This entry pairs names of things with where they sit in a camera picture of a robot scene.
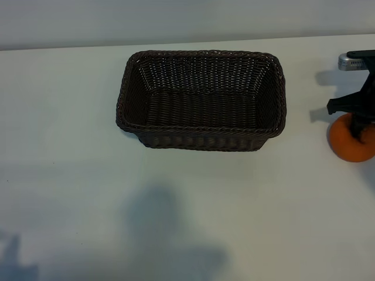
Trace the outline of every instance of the woven pattern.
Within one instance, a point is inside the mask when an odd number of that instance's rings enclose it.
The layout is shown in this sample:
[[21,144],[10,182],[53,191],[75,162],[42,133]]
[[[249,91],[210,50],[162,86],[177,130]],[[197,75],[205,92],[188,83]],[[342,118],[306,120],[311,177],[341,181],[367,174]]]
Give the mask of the woven pattern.
[[281,133],[285,115],[270,54],[146,51],[128,61],[116,123],[152,148],[252,151]]

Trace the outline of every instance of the metal part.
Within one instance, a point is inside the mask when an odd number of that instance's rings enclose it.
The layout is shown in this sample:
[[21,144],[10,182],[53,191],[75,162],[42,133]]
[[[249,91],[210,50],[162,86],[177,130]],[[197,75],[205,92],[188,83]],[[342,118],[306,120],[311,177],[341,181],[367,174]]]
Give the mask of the metal part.
[[367,66],[363,59],[352,59],[347,54],[341,54],[339,56],[339,70],[367,70]]

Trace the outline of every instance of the basket rim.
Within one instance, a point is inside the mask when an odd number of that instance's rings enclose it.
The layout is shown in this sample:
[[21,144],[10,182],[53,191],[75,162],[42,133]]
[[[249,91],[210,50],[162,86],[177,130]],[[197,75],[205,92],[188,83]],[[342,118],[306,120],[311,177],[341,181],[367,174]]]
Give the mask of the basket rim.
[[[267,129],[250,129],[250,128],[236,128],[236,127],[212,127],[212,126],[180,126],[180,125],[164,125],[164,126],[157,126],[157,125],[141,125],[141,124],[134,124],[130,123],[125,119],[124,114],[121,112],[121,101],[128,91],[129,87],[129,80],[131,78],[131,71],[135,65],[135,63],[139,62],[143,57],[165,57],[171,58],[172,57],[221,57],[230,55],[233,58],[239,57],[251,57],[255,59],[265,59],[268,60],[274,67],[276,67],[278,76],[278,83],[283,85],[281,87],[282,91],[279,92],[277,95],[277,99],[279,100],[279,104],[281,104],[281,108],[278,110],[277,114],[277,124],[272,128]],[[249,52],[249,51],[227,51],[227,50],[188,50],[188,51],[177,51],[177,50],[148,50],[148,51],[141,51],[133,54],[126,65],[124,76],[122,78],[121,84],[121,91],[117,101],[116,107],[116,124],[124,131],[140,134],[140,133],[209,133],[209,134],[220,134],[220,135],[233,135],[236,136],[246,136],[251,134],[253,137],[259,136],[263,138],[273,138],[278,136],[285,127],[285,119],[286,119],[286,99],[285,99],[285,78],[281,68],[281,65],[277,59],[277,57],[269,54],[269,53],[262,53],[262,52]]]

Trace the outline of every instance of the white tabletop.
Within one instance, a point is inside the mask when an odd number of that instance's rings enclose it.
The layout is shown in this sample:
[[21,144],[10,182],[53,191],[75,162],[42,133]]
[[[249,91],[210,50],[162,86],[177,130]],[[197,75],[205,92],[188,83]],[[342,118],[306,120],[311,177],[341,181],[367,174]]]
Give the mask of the white tabletop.
[[[115,108],[148,49],[277,56],[283,133],[258,152],[144,147]],[[338,55],[361,49],[375,36],[0,52],[0,280],[374,280],[375,161],[326,139],[328,99],[367,76]]]

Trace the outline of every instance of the orange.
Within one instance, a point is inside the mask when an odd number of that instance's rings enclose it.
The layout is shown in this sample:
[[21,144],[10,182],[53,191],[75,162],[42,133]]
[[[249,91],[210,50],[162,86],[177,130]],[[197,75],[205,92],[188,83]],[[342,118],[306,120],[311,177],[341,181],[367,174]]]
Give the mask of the orange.
[[352,114],[344,114],[330,127],[329,142],[332,150],[343,160],[362,162],[375,156],[375,125],[370,124],[356,139],[350,133]]

